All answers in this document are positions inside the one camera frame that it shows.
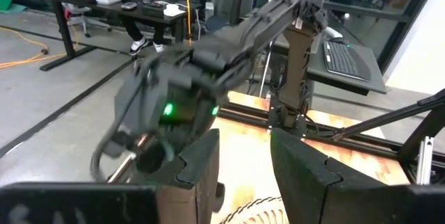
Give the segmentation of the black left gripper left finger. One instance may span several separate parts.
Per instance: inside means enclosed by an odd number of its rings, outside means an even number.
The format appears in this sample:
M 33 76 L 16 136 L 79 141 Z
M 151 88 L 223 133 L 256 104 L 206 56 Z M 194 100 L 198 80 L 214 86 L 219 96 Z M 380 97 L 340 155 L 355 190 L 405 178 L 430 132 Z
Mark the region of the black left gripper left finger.
M 220 132 L 124 183 L 23 182 L 0 188 L 0 224 L 210 224 Z

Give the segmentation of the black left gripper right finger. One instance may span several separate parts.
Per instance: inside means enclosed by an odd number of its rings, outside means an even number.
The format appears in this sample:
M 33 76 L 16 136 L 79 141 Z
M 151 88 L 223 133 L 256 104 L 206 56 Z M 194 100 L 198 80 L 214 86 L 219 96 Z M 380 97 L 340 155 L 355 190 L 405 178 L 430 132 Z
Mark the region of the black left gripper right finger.
M 386 185 L 277 128 L 270 155 L 291 224 L 445 224 L 445 185 Z

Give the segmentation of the round woven placemat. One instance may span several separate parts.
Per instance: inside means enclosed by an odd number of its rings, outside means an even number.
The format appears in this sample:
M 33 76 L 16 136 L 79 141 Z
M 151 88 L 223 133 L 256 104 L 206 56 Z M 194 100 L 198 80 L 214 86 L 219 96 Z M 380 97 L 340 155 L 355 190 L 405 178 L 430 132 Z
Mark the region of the round woven placemat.
M 219 224 L 290 224 L 281 197 L 253 200 L 224 217 Z

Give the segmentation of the small black box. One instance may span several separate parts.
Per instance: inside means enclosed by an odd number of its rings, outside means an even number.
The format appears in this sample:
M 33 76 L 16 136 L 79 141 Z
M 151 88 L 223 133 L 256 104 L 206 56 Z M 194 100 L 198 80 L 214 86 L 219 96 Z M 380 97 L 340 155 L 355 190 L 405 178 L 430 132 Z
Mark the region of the small black box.
M 141 13 L 151 17 L 163 17 L 165 6 L 155 1 L 143 2 L 141 6 Z

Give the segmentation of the white desk item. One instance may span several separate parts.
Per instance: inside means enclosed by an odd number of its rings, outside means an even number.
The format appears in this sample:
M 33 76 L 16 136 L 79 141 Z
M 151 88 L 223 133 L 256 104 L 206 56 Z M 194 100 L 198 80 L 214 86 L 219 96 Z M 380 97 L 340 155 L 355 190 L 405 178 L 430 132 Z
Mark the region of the white desk item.
M 163 14 L 167 17 L 175 17 L 182 15 L 187 11 L 187 7 L 182 4 L 166 4 L 163 10 Z

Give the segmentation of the dark grey desk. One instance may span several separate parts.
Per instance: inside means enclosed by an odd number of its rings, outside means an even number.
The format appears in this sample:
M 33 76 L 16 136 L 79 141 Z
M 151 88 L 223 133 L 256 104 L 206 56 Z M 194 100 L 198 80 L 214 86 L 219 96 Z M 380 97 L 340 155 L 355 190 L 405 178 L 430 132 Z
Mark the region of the dark grey desk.
M 344 42 L 345 44 L 351 45 L 368 65 L 371 72 L 371 80 L 362 81 L 328 72 L 323 56 L 323 42 L 327 40 Z M 349 42 L 346 42 L 345 39 L 340 38 L 339 34 L 336 34 L 336 38 L 334 39 L 330 39 L 324 35 L 321 36 L 321 41 L 319 42 L 317 52 L 315 54 L 311 54 L 309 57 L 307 78 L 361 95 L 367 95 L 370 91 L 381 94 L 385 94 L 387 92 L 373 51 L 367 47 L 350 44 Z
M 62 3 L 71 3 L 73 5 L 89 7 L 94 10 L 100 10 L 111 14 L 126 15 L 133 18 L 140 18 L 143 20 L 160 22 L 162 24 L 172 26 L 174 28 L 174 37 L 176 42 L 182 42 L 186 38 L 188 43 L 191 43 L 191 37 L 193 35 L 191 33 L 191 10 L 199 7 L 199 5 L 190 4 L 188 5 L 190 10 L 186 9 L 186 12 L 180 15 L 176 15 L 174 17 L 168 17 L 168 16 L 153 17 L 147 13 L 144 13 L 143 10 L 144 6 L 142 5 L 138 5 L 138 7 L 134 10 L 123 10 L 121 9 L 121 3 L 102 5 L 98 3 L 87 3 L 86 1 L 81 1 L 81 0 L 45 0 L 45 1 L 48 1 L 54 10 L 59 27 L 59 33 L 61 34 L 62 41 L 65 45 L 65 54 L 63 54 L 60 58 L 41 66 L 40 70 L 44 72 L 50 71 L 55 67 L 58 67 L 68 61 L 71 61 L 77 57 L 80 57 L 83 54 L 88 53 L 89 51 L 92 51 L 93 49 L 96 49 L 96 47 L 92 45 L 86 45 L 86 47 L 78 51 L 74 49 L 67 25 L 67 19 L 64 16 Z

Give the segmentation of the grey office chair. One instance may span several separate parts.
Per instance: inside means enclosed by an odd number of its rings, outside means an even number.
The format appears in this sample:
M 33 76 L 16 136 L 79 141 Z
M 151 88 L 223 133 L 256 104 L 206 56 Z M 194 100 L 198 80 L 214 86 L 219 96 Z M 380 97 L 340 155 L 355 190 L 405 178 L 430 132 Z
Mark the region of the grey office chair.
M 63 3 L 64 13 L 67 21 L 71 26 L 74 25 L 82 25 L 83 34 L 85 37 L 90 38 L 91 35 L 87 30 L 87 25 L 95 25 L 105 28 L 108 32 L 111 32 L 113 29 L 110 25 L 103 23 L 99 20 L 93 19 L 91 17 L 87 17 L 86 13 L 91 12 L 92 9 L 89 7 L 79 7 L 71 3 Z

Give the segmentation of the black keyboard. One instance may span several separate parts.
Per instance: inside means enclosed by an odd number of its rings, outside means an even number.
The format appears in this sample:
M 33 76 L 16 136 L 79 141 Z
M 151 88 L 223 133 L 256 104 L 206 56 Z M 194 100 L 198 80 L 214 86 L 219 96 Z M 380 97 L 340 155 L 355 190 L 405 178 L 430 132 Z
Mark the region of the black keyboard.
M 328 72 L 362 81 L 371 80 L 371 72 L 366 62 L 344 42 L 324 41 L 323 56 Z

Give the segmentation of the silver aluminium bracket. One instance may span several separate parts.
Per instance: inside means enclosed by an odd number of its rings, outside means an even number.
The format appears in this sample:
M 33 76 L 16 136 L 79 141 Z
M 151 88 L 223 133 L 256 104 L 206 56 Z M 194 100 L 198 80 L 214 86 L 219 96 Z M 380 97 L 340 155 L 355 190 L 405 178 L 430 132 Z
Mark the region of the silver aluminium bracket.
M 434 138 L 426 136 L 419 148 L 419 161 L 416 172 L 416 183 L 425 185 L 430 183 Z

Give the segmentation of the black aluminium table frame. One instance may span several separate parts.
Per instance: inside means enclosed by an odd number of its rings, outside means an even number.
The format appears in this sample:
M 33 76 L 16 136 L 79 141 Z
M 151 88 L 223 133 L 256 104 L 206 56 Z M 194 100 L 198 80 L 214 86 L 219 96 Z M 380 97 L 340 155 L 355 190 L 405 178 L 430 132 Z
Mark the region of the black aluminium table frame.
M 384 125 L 426 113 L 404 143 L 385 139 Z M 270 100 L 229 93 L 221 118 L 271 130 L 281 128 L 306 144 L 385 184 L 416 183 L 419 148 L 426 136 L 445 128 L 445 96 L 433 95 L 413 105 L 364 122 L 320 111 L 294 111 L 277 97 Z M 445 184 L 445 154 L 433 150 L 430 183 Z

